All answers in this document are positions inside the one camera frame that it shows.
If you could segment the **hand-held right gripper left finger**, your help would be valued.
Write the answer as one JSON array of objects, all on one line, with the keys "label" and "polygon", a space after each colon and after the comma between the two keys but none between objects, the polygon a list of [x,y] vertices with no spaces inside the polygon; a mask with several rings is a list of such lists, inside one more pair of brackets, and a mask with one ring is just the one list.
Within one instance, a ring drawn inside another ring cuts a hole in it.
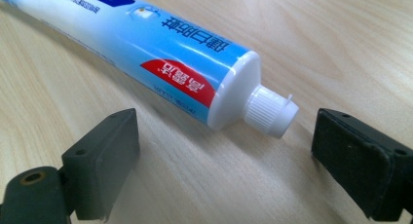
[{"label": "hand-held right gripper left finger", "polygon": [[9,181],[0,224],[107,220],[140,151],[136,111],[106,117],[61,155],[62,167],[38,167]]}]

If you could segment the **blue and white toothpaste tube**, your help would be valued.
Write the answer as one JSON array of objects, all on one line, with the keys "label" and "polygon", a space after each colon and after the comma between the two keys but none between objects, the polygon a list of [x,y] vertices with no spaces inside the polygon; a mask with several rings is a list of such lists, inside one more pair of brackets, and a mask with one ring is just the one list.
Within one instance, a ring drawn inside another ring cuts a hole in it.
[{"label": "blue and white toothpaste tube", "polygon": [[143,0],[3,0],[214,130],[283,136],[299,108],[261,84],[260,56]]}]

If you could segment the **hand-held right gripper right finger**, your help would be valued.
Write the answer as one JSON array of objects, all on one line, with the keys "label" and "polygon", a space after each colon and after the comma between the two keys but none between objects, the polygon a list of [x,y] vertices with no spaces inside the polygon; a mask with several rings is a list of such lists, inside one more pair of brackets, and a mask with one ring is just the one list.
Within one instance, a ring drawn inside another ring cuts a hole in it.
[{"label": "hand-held right gripper right finger", "polygon": [[336,110],[321,108],[312,155],[375,221],[413,220],[413,149]]}]

